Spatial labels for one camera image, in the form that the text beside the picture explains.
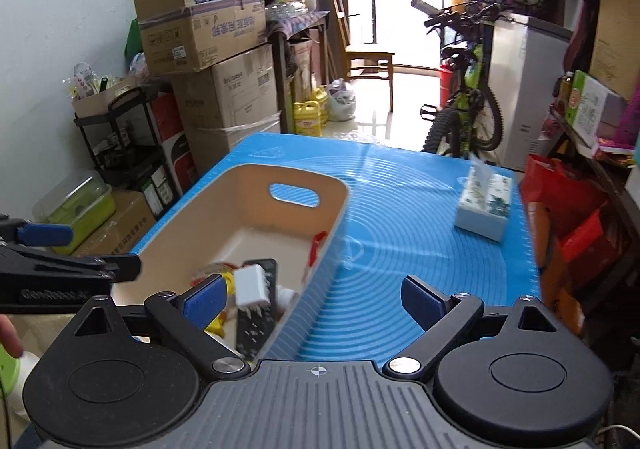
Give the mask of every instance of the finger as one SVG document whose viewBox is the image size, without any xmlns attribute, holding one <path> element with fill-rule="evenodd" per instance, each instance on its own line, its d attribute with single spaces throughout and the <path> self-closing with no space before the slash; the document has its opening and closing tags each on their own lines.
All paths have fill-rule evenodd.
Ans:
<svg viewBox="0 0 640 449">
<path fill-rule="evenodd" d="M 0 315 L 0 343 L 12 357 L 18 358 L 22 355 L 22 342 L 6 315 Z"/>
</svg>

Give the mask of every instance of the black cable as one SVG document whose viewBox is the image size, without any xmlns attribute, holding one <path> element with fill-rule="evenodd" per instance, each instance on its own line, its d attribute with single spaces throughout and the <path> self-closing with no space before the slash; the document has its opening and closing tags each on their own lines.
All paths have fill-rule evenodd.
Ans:
<svg viewBox="0 0 640 449">
<path fill-rule="evenodd" d="M 6 446 L 8 449 L 12 448 L 11 445 L 11 424 L 9 423 L 9 406 L 6 403 L 6 393 L 4 392 L 4 384 L 0 378 L 0 393 L 2 393 L 2 409 L 4 410 L 4 428 L 6 435 Z"/>
</svg>

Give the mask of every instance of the white plastic bag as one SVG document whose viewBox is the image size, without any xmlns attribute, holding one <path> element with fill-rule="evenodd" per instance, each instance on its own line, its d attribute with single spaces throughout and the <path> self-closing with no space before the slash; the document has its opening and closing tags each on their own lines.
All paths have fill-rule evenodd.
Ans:
<svg viewBox="0 0 640 449">
<path fill-rule="evenodd" d="M 356 111 L 356 93 L 344 79 L 336 79 L 328 87 L 329 120 L 334 122 L 353 119 Z"/>
</svg>

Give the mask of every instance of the blue table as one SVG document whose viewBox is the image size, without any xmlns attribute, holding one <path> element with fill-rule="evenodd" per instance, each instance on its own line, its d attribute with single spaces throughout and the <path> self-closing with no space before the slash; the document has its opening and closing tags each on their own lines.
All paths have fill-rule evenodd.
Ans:
<svg viewBox="0 0 640 449">
<path fill-rule="evenodd" d="M 453 227 L 470 163 L 372 144 L 255 134 L 211 169 L 136 249 L 214 178 L 238 164 L 274 164 L 340 178 L 351 188 L 346 252 L 298 358 L 372 359 L 379 365 L 422 333 L 404 311 L 400 285 L 415 274 L 446 294 L 466 291 L 489 305 L 539 295 L 520 195 L 513 193 L 502 243 Z M 506 169 L 499 170 L 511 176 Z M 304 194 L 286 195 L 303 201 Z"/>
</svg>

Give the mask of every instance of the white cable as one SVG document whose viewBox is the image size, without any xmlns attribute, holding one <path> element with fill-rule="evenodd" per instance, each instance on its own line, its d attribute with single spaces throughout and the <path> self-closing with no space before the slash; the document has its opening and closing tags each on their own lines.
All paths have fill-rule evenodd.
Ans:
<svg viewBox="0 0 640 449">
<path fill-rule="evenodd" d="M 607 425 L 606 427 L 603 427 L 602 429 L 600 429 L 597 434 L 602 434 L 604 432 L 609 431 L 610 429 L 624 429 L 626 432 L 628 432 L 629 434 L 632 434 L 633 436 L 638 438 L 638 440 L 640 440 L 640 434 L 636 433 L 630 427 L 627 427 L 626 425 L 622 425 L 622 424 Z"/>
</svg>

